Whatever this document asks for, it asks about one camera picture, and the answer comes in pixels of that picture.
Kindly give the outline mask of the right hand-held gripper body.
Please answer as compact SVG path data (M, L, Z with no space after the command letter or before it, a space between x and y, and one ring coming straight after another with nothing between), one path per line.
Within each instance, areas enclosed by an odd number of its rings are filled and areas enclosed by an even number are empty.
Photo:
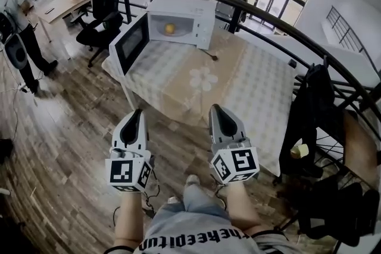
M211 168L223 184L246 181L259 173L257 148L249 139L212 145Z

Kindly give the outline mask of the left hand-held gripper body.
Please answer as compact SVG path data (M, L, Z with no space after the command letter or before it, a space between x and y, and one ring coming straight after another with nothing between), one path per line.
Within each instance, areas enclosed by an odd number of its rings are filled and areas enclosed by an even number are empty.
M105 160L107 184L121 192L144 192L152 173L150 160L148 150L110 148Z

